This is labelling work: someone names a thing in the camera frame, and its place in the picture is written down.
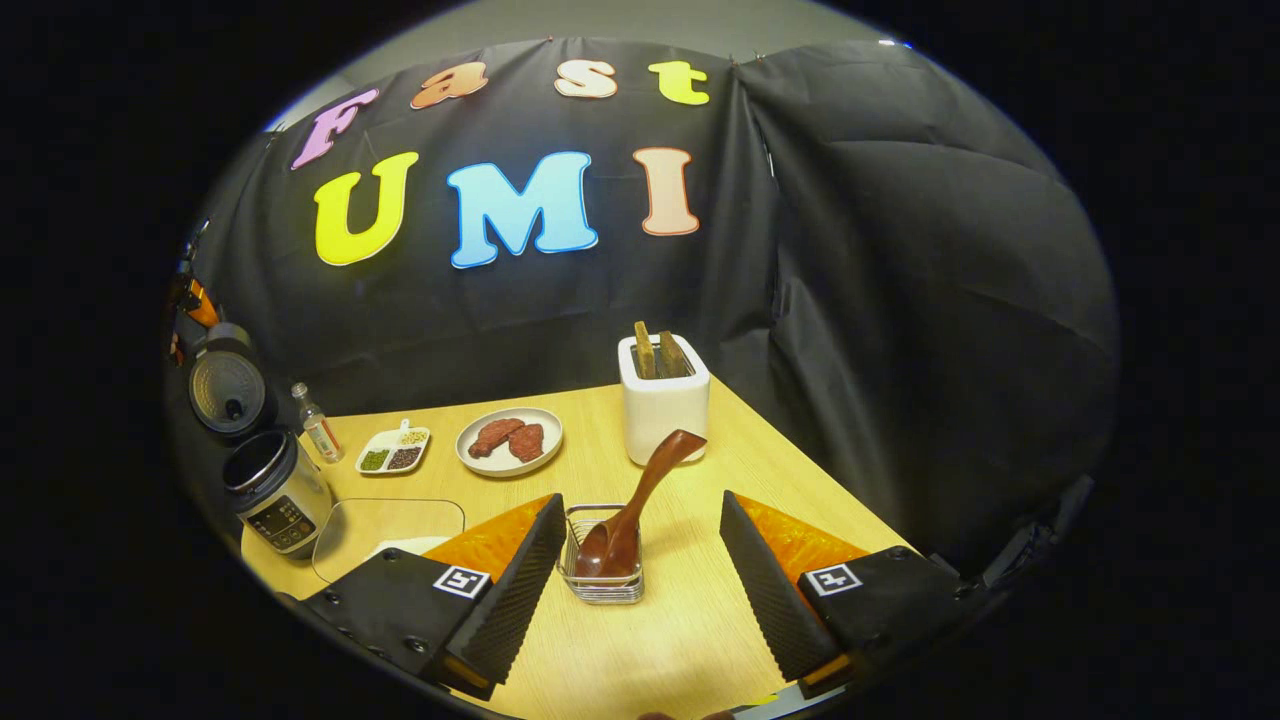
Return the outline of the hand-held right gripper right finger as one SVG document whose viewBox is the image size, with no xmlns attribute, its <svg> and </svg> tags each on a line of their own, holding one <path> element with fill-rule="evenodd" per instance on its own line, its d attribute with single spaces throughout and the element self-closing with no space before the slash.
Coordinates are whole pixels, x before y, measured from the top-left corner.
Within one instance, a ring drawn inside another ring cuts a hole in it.
<svg viewBox="0 0 1280 720">
<path fill-rule="evenodd" d="M 719 536 L 774 662 L 812 698 L 863 691 L 972 621 L 972 588 L 906 546 L 868 552 L 732 491 Z"/>
</svg>

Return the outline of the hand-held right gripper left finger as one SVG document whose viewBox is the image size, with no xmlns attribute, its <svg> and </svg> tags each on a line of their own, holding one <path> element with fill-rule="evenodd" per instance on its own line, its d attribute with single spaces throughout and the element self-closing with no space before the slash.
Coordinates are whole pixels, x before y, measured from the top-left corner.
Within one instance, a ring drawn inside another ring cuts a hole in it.
<svg viewBox="0 0 1280 720">
<path fill-rule="evenodd" d="M 422 550 L 384 539 L 325 570 L 301 612 L 428 684 L 489 700 L 507 682 L 566 538 L 545 495 Z"/>
</svg>

